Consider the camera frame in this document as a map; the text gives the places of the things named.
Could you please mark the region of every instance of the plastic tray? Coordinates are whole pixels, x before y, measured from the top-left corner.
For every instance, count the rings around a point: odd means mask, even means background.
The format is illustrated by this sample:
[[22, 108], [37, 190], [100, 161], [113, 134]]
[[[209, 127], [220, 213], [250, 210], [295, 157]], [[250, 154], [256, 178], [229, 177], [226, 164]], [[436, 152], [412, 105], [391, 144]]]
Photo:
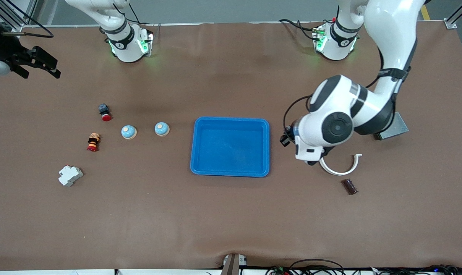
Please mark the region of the plastic tray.
[[195, 121], [190, 169], [198, 175], [266, 176], [270, 170], [268, 121], [200, 117]]

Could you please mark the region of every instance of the white plastic ring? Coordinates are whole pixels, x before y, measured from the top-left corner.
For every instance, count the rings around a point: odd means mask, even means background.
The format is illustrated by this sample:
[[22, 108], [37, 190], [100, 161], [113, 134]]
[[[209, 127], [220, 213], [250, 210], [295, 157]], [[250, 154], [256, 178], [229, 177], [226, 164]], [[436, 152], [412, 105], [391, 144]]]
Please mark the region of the white plastic ring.
[[346, 171], [346, 172], [336, 172], [336, 171], [333, 171], [331, 168], [329, 168], [326, 163], [324, 162], [324, 158], [321, 158], [319, 160], [319, 163], [321, 164], [321, 166], [323, 167], [324, 170], [326, 170], [326, 172], [330, 173], [331, 175], [335, 175], [335, 176], [344, 176], [344, 175], [347, 175], [347, 174], [350, 174], [351, 172], [353, 172], [357, 166], [358, 166], [358, 158], [361, 157], [362, 154], [356, 154], [353, 156], [354, 158], [354, 161], [353, 161], [353, 166], [351, 167], [350, 170]]

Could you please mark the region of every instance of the yellow line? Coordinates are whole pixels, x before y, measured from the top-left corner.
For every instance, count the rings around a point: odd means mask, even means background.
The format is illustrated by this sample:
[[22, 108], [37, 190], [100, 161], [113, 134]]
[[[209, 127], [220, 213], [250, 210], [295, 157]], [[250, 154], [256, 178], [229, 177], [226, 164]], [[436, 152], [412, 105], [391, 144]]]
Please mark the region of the yellow line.
[[421, 7], [421, 14], [423, 15], [424, 20], [431, 20], [430, 15], [428, 14], [428, 9], [426, 9], [426, 5]]

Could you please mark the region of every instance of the metal bracket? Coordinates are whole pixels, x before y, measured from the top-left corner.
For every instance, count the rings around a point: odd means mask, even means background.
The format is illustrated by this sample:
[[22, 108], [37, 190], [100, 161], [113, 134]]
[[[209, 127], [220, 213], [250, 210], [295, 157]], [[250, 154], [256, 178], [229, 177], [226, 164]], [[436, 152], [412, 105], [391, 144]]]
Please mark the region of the metal bracket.
[[238, 275], [239, 273], [239, 257], [238, 254], [230, 254], [226, 256], [224, 268], [220, 272], [220, 275]]
[[444, 18], [443, 21], [444, 21], [445, 26], [446, 26], [447, 29], [456, 29], [457, 28], [457, 24], [456, 23], [453, 23], [453, 24], [448, 23], [447, 18]]
[[404, 134], [405, 132], [409, 132], [409, 129], [407, 125], [404, 123], [404, 120], [402, 119], [402, 117], [400, 116], [400, 113], [396, 112], [394, 114], [394, 120], [392, 121], [392, 124], [390, 125], [390, 127], [388, 127], [386, 130], [384, 130], [381, 133], [374, 134], [374, 138], [378, 139], [379, 141], [382, 141], [390, 137], [393, 138], [400, 134]]
[[[224, 258], [224, 261], [222, 261], [222, 265], [226, 265], [226, 262], [227, 262], [227, 259], [229, 258], [229, 256], [231, 256], [231, 254], [227, 255]], [[239, 266], [246, 266], [248, 264], [245, 255], [239, 254], [238, 255], [238, 260], [239, 260]]]

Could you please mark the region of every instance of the robotic arm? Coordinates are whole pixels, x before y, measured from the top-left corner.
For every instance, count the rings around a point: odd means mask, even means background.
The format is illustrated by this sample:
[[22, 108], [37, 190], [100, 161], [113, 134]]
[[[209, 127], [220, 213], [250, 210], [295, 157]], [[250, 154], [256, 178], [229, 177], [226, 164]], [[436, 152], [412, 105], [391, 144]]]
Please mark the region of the robotic arm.
[[[366, 2], [349, 1], [352, 4]], [[295, 143], [296, 159], [314, 165], [334, 146], [350, 139], [353, 132], [375, 134], [390, 126], [397, 93], [409, 73], [416, 49], [416, 20], [424, 1], [369, 0], [366, 6], [352, 5], [348, 13], [342, 13], [339, 7], [336, 22], [353, 28], [357, 25], [352, 23], [364, 20], [367, 33], [379, 48], [382, 66], [378, 83], [372, 92], [343, 75], [323, 81], [309, 99], [309, 114], [287, 127], [281, 139], [284, 146], [290, 141]], [[336, 24], [330, 27], [335, 31], [336, 28]], [[331, 47], [329, 52], [335, 51], [344, 54], [341, 47]]]
[[123, 62], [135, 62], [151, 56], [153, 34], [127, 22], [119, 13], [129, 0], [66, 0], [69, 5], [86, 13], [100, 24], [100, 31], [109, 38], [112, 53]]
[[59, 78], [61, 72], [56, 68], [58, 64], [56, 58], [39, 46], [32, 49], [22, 46], [17, 36], [28, 34], [30, 33], [10, 32], [0, 23], [0, 75], [13, 71], [23, 78], [28, 78], [29, 72], [23, 66], [30, 66], [45, 70], [55, 78]]

